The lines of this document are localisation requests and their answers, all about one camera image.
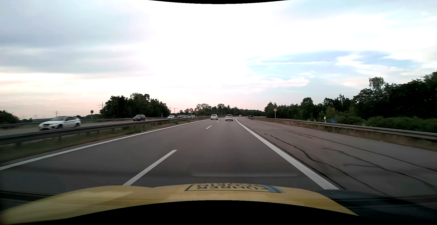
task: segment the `silver car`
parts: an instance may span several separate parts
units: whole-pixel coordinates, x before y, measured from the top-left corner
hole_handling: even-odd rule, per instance
[[[80,126],[80,119],[75,116],[57,116],[50,121],[40,123],[39,130],[74,128]]]

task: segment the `solid white line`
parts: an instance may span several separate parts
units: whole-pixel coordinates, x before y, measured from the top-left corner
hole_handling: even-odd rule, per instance
[[[274,150],[277,154],[279,154],[281,157],[283,157],[285,160],[287,160],[289,163],[291,163],[293,166],[295,166],[298,170],[300,170],[302,173],[304,173],[306,176],[308,176],[311,180],[313,180],[315,183],[317,183],[321,188],[323,189],[335,189],[338,190],[336,186],[334,186],[329,181],[325,180],[323,177],[319,176],[314,171],[310,170],[308,167],[304,166],[301,162],[297,161],[296,159],[292,158],[290,155],[283,152],[281,149],[277,148],[275,145],[271,144],[252,130],[248,129],[244,125],[242,125],[238,120],[236,120],[243,128],[245,128],[249,133],[253,134],[256,138],[258,138],[260,141],[262,141],[264,144],[266,144],[270,149]]]
[[[197,123],[197,122],[206,121],[206,120],[200,120],[200,121],[195,121],[195,122],[191,122],[191,123]],[[82,146],[82,147],[78,147],[78,148],[74,148],[74,149],[70,149],[70,150],[66,150],[66,151],[61,151],[61,152],[58,152],[58,153],[53,153],[53,154],[50,154],[50,155],[41,156],[41,157],[38,157],[38,158],[29,159],[29,160],[26,160],[26,161],[21,161],[21,162],[18,162],[18,163],[2,166],[2,167],[0,167],[0,170],[9,169],[9,168],[12,168],[12,167],[15,167],[15,166],[20,166],[20,165],[27,164],[27,163],[34,162],[34,161],[38,161],[38,160],[41,160],[41,159],[50,158],[50,157],[53,157],[53,156],[61,155],[61,154],[72,152],[72,151],[77,151],[77,150],[88,148],[88,147],[92,147],[92,146],[97,146],[97,145],[100,145],[100,144],[105,144],[105,143],[112,142],[112,141],[122,140],[122,139],[126,139],[126,138],[129,138],[129,137],[134,137],[134,136],[137,136],[137,135],[145,134],[145,133],[152,133],[152,132],[155,132],[155,131],[160,131],[160,130],[164,130],[164,129],[168,129],[168,128],[172,128],[172,127],[177,127],[177,126],[182,126],[182,125],[187,125],[187,124],[190,124],[190,123],[184,123],[184,124],[179,124],[179,125],[175,125],[175,126],[171,126],[171,127],[160,128],[160,129],[156,129],[156,130],[152,130],[152,131],[147,131],[147,132],[143,132],[143,133],[137,133],[137,134],[125,136],[125,137],[118,138],[118,139],[113,139],[113,140],[110,140],[110,141],[99,142],[99,143],[96,143],[96,144],[91,144],[91,145]]]
[[[128,180],[125,184],[123,184],[123,186],[130,186],[132,185],[134,182],[136,182],[139,178],[141,178],[142,176],[144,176],[147,172],[149,172],[151,169],[153,169],[154,167],[156,167],[159,163],[161,163],[162,161],[164,161],[166,158],[168,158],[170,155],[172,155],[175,151],[177,150],[173,150],[169,153],[167,153],[165,156],[163,156],[162,158],[160,158],[158,161],[154,162],[153,164],[151,164],[149,167],[145,168],[145,170],[143,170],[142,172],[139,172],[138,175],[134,176],[132,179]]]

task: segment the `dark car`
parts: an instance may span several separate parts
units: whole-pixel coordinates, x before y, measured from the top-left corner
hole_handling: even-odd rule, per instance
[[[144,115],[136,115],[134,116],[134,121],[145,121]]]

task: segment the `asphalt road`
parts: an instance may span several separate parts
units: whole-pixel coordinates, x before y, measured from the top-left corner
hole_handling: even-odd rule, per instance
[[[129,122],[128,120],[126,121],[112,121],[112,122],[98,122],[98,123],[84,123],[82,122],[81,126],[91,126],[91,125],[105,125],[105,124],[113,124],[113,123],[126,123]],[[35,125],[31,125],[31,126],[26,126],[25,128],[12,128],[12,129],[4,129],[4,128],[0,128],[0,135],[8,135],[8,134],[16,134],[16,133],[30,133],[30,132],[38,132],[38,124]]]
[[[230,182],[390,196],[437,193],[437,152],[246,117],[237,120],[241,124],[224,118],[197,121],[75,146],[68,149],[90,147],[10,168],[32,158],[5,163],[0,191],[3,197],[30,193],[39,199],[106,185]],[[29,201],[3,198],[2,209]]]

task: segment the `metal guardrail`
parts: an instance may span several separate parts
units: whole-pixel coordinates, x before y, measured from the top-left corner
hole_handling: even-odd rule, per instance
[[[146,117],[146,119],[166,119],[166,117]],[[81,122],[104,122],[104,121],[125,121],[125,120],[132,120],[133,118],[112,118],[112,119],[87,119],[87,120],[80,120]],[[24,126],[24,125],[32,125],[32,124],[40,124],[43,122],[32,122],[32,123],[11,123],[11,124],[0,124],[0,128],[4,127],[17,127],[17,126]]]
[[[128,122],[128,123],[113,123],[113,124],[104,124],[104,125],[90,125],[85,127],[54,129],[54,130],[45,130],[45,131],[30,132],[30,133],[8,134],[8,135],[0,136],[0,145],[54,138],[54,137],[66,136],[66,135],[72,135],[78,133],[88,133],[88,132],[101,131],[101,130],[110,130],[110,129],[123,128],[123,127],[133,127],[133,126],[141,126],[145,124],[153,124],[153,123],[168,122],[168,121],[182,121],[182,120],[190,120],[190,119],[198,119],[198,118],[207,119],[210,118],[210,116],[198,116],[198,117],[180,118],[180,119],[160,119],[160,120],[139,121],[139,122],[135,121],[135,122]]]
[[[377,132],[377,133],[388,133],[388,134],[396,134],[396,135],[403,135],[409,137],[437,140],[437,133],[429,133],[429,132],[421,132],[421,131],[358,126],[358,125],[349,125],[349,124],[340,124],[340,123],[321,123],[321,122],[311,122],[311,121],[293,120],[293,119],[275,119],[275,118],[260,118],[260,117],[249,117],[249,118],[252,120],[267,121],[267,122],[292,121],[296,123],[307,123],[307,124],[321,125],[321,126],[328,126],[328,127],[347,128],[353,130],[363,130],[363,131],[370,131],[370,132]]]

